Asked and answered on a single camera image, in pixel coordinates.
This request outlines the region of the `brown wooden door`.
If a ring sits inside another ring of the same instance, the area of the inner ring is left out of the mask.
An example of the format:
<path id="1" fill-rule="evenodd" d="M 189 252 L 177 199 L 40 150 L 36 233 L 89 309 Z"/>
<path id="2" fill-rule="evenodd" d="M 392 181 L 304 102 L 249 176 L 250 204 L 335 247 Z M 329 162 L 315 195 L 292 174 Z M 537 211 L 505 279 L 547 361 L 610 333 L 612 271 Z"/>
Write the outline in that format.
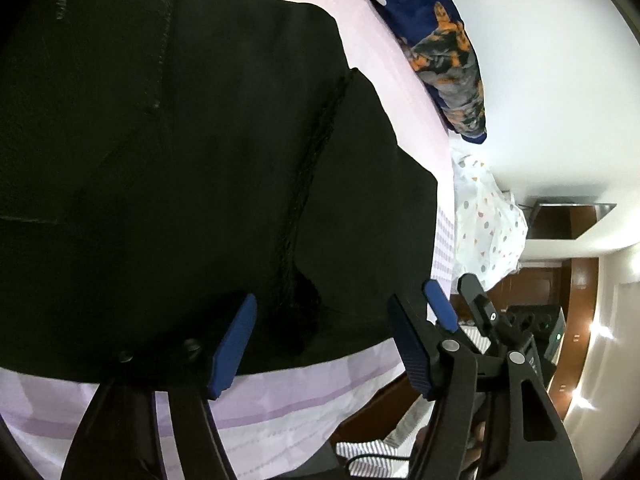
<path id="1" fill-rule="evenodd" d="M 603 216 L 602 205 L 586 200 L 540 200 L 521 267 L 489 292 L 498 310 L 535 335 L 548 393 L 562 418 L 582 377 L 598 296 L 599 260 L 580 243 Z"/>

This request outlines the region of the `pink purple bed sheet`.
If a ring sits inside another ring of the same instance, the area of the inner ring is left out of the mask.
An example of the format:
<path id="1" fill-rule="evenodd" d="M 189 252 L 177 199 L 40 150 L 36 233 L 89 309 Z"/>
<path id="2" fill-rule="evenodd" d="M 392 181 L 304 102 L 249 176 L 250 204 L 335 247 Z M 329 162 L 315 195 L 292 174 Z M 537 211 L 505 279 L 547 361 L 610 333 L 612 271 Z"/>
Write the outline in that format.
<path id="1" fill-rule="evenodd" d="M 399 146 L 437 179 L 432 274 L 448 286 L 454 196 L 448 133 L 435 105 L 370 0 L 290 1 L 315 4 L 334 18 L 347 61 L 374 85 Z M 244 479 L 300 466 L 400 373 L 398 353 L 387 341 L 326 364 L 236 378 L 213 405 L 232 465 Z M 2 415 L 43 477 L 60 476 L 94 390 L 91 384 L 2 372 Z"/>

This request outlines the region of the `blue dog print blanket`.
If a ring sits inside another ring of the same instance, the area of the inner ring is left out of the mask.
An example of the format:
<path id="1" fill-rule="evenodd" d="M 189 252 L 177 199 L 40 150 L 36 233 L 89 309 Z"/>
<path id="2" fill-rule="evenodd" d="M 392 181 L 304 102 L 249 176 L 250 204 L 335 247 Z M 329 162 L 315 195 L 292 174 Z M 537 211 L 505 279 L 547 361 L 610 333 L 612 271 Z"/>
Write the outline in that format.
<path id="1" fill-rule="evenodd" d="M 487 139 L 480 63 L 454 0 L 370 0 L 396 37 L 448 129 L 472 144 Z"/>

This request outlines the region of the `black pants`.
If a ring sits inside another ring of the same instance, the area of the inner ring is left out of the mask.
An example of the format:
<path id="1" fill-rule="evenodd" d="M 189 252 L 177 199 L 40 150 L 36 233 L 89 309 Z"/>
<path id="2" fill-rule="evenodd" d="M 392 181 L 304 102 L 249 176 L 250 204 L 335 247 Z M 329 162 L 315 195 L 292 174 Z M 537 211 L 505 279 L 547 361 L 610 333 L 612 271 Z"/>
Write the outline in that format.
<path id="1" fill-rule="evenodd" d="M 1 0 L 1 364 L 100 382 L 390 338 L 425 306 L 437 183 L 337 24 L 282 0 Z"/>

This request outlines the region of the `white dotted cloth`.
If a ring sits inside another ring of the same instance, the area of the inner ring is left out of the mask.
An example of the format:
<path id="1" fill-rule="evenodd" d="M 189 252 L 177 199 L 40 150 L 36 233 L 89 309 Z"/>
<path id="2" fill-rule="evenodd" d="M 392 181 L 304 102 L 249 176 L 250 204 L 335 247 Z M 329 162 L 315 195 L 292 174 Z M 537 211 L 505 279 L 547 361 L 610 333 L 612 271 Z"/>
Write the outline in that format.
<path id="1" fill-rule="evenodd" d="M 471 273 L 489 290 L 518 270 L 528 233 L 525 214 L 478 158 L 457 155 L 452 166 L 454 279 Z"/>

